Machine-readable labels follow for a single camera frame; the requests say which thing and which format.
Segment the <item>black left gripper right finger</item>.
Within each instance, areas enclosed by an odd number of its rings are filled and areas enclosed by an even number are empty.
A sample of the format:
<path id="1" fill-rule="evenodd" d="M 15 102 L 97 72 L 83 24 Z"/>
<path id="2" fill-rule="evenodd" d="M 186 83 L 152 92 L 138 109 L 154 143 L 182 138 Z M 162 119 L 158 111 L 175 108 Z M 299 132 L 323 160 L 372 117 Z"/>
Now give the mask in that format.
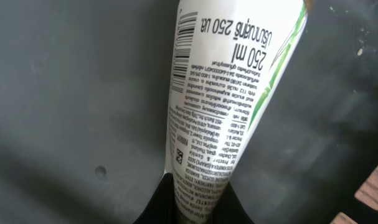
<path id="1" fill-rule="evenodd" d="M 214 208 L 212 224 L 254 224 L 244 210 L 230 182 Z"/>

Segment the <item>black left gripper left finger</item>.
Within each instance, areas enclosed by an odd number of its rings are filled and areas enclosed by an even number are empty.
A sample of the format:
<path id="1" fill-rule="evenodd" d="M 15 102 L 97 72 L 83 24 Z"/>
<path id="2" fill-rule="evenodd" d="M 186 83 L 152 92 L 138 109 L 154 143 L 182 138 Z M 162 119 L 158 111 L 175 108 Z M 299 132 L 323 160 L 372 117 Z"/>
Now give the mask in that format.
<path id="1" fill-rule="evenodd" d="M 173 175 L 163 175 L 156 191 L 141 215 L 133 224 L 175 224 L 176 205 L 174 201 Z"/>

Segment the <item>white cream tube gold cap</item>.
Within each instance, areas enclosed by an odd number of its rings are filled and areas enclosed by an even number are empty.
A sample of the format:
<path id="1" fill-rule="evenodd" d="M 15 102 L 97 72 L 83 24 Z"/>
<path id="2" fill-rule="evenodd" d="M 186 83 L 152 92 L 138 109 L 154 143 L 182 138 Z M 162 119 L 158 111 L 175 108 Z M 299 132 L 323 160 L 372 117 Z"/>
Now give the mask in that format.
<path id="1" fill-rule="evenodd" d="M 205 223 L 298 45 L 304 0 L 181 0 L 166 172 L 179 223 Z"/>

